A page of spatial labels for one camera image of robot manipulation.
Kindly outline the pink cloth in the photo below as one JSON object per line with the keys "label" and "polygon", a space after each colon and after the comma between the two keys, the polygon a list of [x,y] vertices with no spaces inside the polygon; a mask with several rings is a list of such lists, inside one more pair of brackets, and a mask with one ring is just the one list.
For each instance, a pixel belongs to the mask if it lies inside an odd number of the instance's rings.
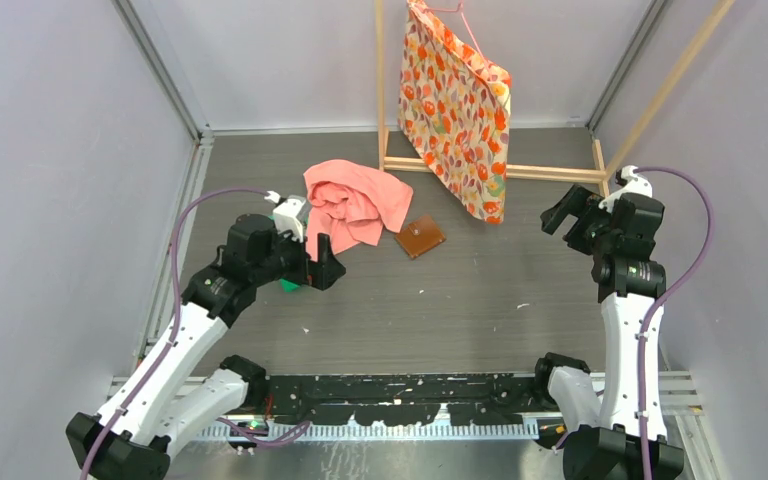
{"label": "pink cloth", "polygon": [[402,229],[413,189],[392,174],[332,159],[303,174],[307,200],[307,253],[318,258],[317,237],[326,234],[335,254],[358,244],[376,246],[385,230]]}

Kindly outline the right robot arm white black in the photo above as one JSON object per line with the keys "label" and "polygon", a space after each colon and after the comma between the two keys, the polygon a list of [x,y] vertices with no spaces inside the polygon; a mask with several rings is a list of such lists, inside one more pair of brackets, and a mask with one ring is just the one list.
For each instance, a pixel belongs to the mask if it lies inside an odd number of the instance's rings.
{"label": "right robot arm white black", "polygon": [[566,479],[676,479],[685,470],[684,450],[668,440],[658,387],[666,273],[651,254],[663,214],[651,196],[605,199],[575,184],[540,216],[548,234],[574,217],[563,239],[593,260],[606,335],[601,392],[584,361],[556,353],[538,360],[530,385],[537,406],[562,414],[566,431],[555,447]]}

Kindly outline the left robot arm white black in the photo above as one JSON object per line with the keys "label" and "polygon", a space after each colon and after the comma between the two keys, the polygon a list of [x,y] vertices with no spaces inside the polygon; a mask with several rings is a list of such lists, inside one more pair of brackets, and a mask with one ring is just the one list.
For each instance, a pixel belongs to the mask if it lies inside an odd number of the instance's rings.
{"label": "left robot arm white black", "polygon": [[269,395],[267,374],[239,355],[226,357],[183,398],[177,394],[255,302],[259,287],[287,280],[326,290],[345,272],[328,234],[296,237],[277,214],[240,216],[215,259],[190,278],[169,326],[137,370],[96,413],[78,412],[68,423],[82,478],[162,479],[204,428],[235,409],[258,412]]}

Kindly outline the wooden rack frame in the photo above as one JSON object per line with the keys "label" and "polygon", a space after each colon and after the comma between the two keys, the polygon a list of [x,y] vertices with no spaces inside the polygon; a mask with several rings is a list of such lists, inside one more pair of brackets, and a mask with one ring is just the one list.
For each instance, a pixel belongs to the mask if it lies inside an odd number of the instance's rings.
{"label": "wooden rack frame", "polygon": [[[600,194],[610,193],[611,179],[619,171],[628,155],[633,151],[651,122],[656,118],[666,104],[674,89],[690,69],[699,53],[705,48],[717,27],[735,5],[734,0],[716,2],[712,11],[707,15],[693,38],[687,44],[670,71],[662,81],[658,90],[650,100],[644,112],[639,116],[628,135],[623,140],[619,150],[610,158],[604,160],[601,143],[595,134],[605,113],[609,110],[617,91],[622,86],[628,72],[632,69],[645,44],[653,37],[657,25],[661,22],[664,12],[672,3],[670,1],[652,1],[647,7],[643,18],[636,28],[628,47],[620,62],[614,69],[605,89],[603,90],[586,128],[592,134],[591,147],[595,167],[592,169],[575,169],[566,167],[547,167],[534,165],[516,165],[508,167],[509,176],[513,179],[539,180],[552,182],[586,183],[596,185]],[[377,142],[378,168],[395,171],[425,172],[427,170],[419,158],[396,157],[388,154],[389,128],[385,125],[385,85],[384,85],[384,27],[383,3],[374,3],[376,29],[376,91],[377,91]]]}

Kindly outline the green card tray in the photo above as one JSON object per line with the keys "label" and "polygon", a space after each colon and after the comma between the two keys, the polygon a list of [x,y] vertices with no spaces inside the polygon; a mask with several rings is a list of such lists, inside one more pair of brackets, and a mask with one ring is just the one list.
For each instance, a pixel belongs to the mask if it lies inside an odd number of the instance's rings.
{"label": "green card tray", "polygon": [[299,284],[296,284],[294,282],[291,282],[285,279],[280,280],[280,285],[285,292],[293,292],[300,288]]}

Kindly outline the floral fabric bag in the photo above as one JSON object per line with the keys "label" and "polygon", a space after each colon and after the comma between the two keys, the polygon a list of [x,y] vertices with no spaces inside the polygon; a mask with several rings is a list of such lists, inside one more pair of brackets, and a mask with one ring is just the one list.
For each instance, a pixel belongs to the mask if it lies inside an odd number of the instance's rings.
{"label": "floral fabric bag", "polygon": [[397,124],[476,219],[505,215],[512,77],[461,40],[423,1],[409,1]]}

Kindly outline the brown leather card holder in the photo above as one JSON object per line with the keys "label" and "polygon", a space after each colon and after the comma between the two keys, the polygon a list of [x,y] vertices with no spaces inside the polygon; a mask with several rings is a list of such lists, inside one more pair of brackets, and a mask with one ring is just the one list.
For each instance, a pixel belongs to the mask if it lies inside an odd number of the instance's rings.
{"label": "brown leather card holder", "polygon": [[395,240],[411,260],[418,258],[446,241],[446,236],[434,219],[422,215],[409,222]]}

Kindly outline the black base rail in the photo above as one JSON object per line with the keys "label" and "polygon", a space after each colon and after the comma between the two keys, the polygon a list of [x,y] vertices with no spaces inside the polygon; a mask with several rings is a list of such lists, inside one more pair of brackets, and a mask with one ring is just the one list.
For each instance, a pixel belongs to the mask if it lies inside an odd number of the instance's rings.
{"label": "black base rail", "polygon": [[425,426],[441,412],[454,426],[514,425],[527,413],[555,413],[532,374],[273,375],[235,414],[266,414],[296,425]]}

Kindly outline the pink hanger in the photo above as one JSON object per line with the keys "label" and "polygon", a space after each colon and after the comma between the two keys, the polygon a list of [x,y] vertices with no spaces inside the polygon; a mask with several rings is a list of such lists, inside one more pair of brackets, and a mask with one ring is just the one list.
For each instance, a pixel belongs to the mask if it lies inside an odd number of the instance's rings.
{"label": "pink hanger", "polygon": [[[417,15],[420,23],[430,30],[432,37],[442,43],[445,51],[469,64],[475,63],[476,65],[487,65],[489,63],[489,60],[480,49],[476,37],[467,21],[463,1],[458,1],[456,6],[452,8],[430,7],[425,1],[412,1],[409,3],[409,8],[412,13]],[[457,14],[472,43],[468,44],[460,40],[451,29],[440,20],[437,16],[438,13]]]}

